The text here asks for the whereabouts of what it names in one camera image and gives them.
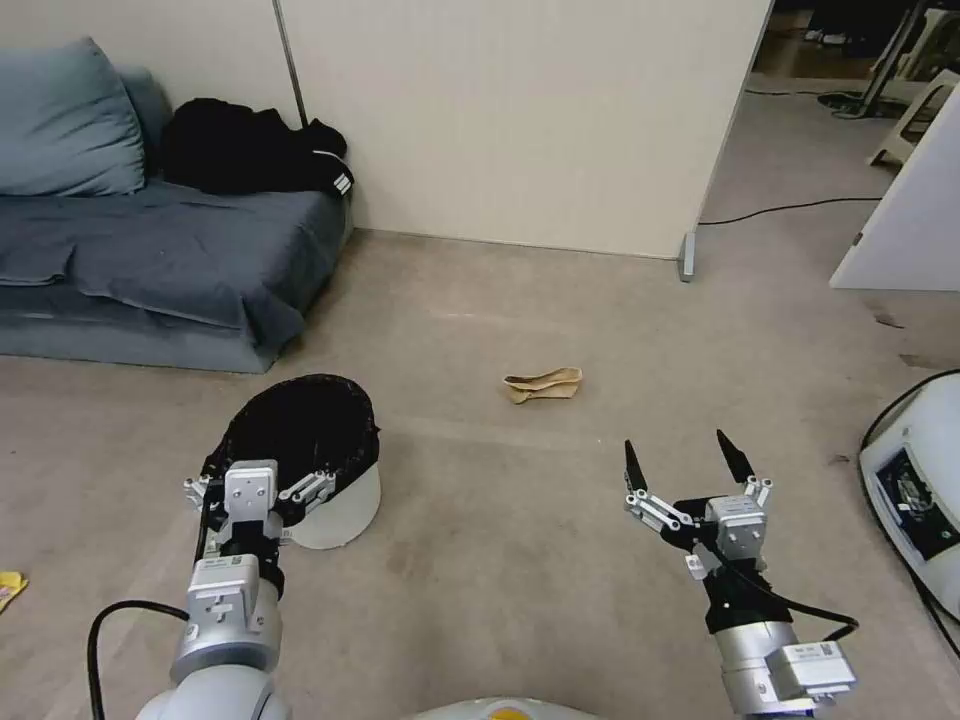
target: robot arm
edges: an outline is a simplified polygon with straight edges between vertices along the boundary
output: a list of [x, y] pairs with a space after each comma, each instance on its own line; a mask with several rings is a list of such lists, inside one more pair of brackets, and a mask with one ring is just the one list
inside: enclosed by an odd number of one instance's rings
[[[787, 600], [763, 578], [766, 505], [773, 489], [758, 480], [746, 456], [718, 431], [727, 464], [743, 490], [736, 495], [669, 503], [650, 492], [636, 453], [626, 443], [626, 510], [669, 544], [684, 550], [691, 576], [710, 600], [707, 628], [722, 658], [723, 684], [734, 712], [753, 718], [810, 716], [834, 704], [856, 678], [835, 639], [800, 643], [790, 609], [852, 618]], [[210, 510], [211, 536], [187, 591], [189, 620], [170, 671], [177, 687], [151, 700], [138, 720], [286, 720], [289, 708], [274, 693], [282, 634], [279, 546], [288, 518], [323, 502], [333, 478], [305, 477], [285, 493], [274, 461], [234, 463], [222, 481], [188, 483], [187, 493]], [[477, 703], [433, 711], [431, 718], [477, 717]], [[530, 706], [500, 699], [483, 707]], [[537, 717], [581, 718], [536, 704]]]
[[707, 628], [720, 650], [721, 677], [736, 714], [773, 718], [833, 705], [856, 683], [843, 650], [833, 640], [798, 642], [790, 607], [806, 606], [773, 593], [762, 576], [765, 506], [773, 483], [758, 480], [746, 456], [719, 430], [717, 437], [742, 494], [671, 505], [649, 491], [628, 440], [625, 509], [688, 553], [687, 569], [710, 599]]
[[198, 560], [190, 578], [190, 618], [170, 668], [177, 687], [147, 703], [137, 720], [290, 717], [270, 677], [280, 658], [284, 585], [276, 481], [276, 462], [244, 461], [222, 486], [203, 485], [225, 519], [210, 542], [201, 541], [211, 557]]

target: white wall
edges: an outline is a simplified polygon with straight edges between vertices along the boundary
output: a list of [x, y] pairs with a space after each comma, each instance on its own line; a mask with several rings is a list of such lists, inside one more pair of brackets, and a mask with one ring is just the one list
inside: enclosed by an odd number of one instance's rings
[[[308, 114], [351, 143], [358, 225], [675, 257], [768, 4], [284, 0], [284, 11]], [[269, 0], [22, 6], [0, 42], [89, 32], [115, 61], [152, 67], [175, 100], [212, 94], [295, 118]]]
[[954, 90], [830, 280], [835, 288], [960, 291], [960, 91]]

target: black jacket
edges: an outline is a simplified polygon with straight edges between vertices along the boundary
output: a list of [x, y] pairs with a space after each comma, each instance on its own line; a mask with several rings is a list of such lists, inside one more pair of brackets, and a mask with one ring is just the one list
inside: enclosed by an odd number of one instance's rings
[[334, 197], [353, 187], [347, 143], [314, 120], [290, 130], [276, 110], [198, 98], [180, 106], [160, 143], [164, 179], [223, 195], [320, 190]]

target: gray carpet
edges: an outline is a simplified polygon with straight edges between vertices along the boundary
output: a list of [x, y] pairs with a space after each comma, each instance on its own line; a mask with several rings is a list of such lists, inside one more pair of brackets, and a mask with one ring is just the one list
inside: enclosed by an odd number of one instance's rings
[[[886, 127], [746, 98], [707, 215], [880, 193], [889, 173], [863, 158]], [[297, 717], [386, 720], [500, 693], [624, 720], [728, 717], [703, 593], [621, 509], [627, 436], [664, 497], [732, 490], [716, 427], [777, 483], [769, 579], [863, 622], [845, 643], [861, 685], [834, 717], [960, 717], [955, 670], [847, 461], [926, 374], [902, 355], [960, 357], [960, 305], [828, 289], [868, 213], [705, 229], [689, 286], [666, 262], [360, 233], [265, 377], [0, 358], [0, 564], [31, 576], [0, 616], [0, 715], [88, 716], [97, 610], [182, 601], [196, 518], [181, 480], [247, 398], [324, 371], [373, 399], [383, 505], [345, 549], [283, 551], [277, 682]], [[572, 400], [499, 394], [507, 373], [566, 364], [586, 378]], [[110, 622], [109, 716], [165, 687], [179, 630]]]

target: black trash bag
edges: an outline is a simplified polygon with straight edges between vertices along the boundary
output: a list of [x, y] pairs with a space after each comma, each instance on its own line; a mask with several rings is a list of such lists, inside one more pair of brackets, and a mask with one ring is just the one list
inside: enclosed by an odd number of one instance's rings
[[[201, 475], [222, 487], [238, 460], [276, 460], [277, 492], [313, 472], [336, 476], [330, 502], [380, 457], [380, 429], [370, 398], [357, 383], [338, 375], [304, 375], [254, 396], [230, 421]], [[277, 502], [284, 527], [303, 520], [303, 506]], [[209, 525], [219, 528], [222, 506], [210, 509]]]

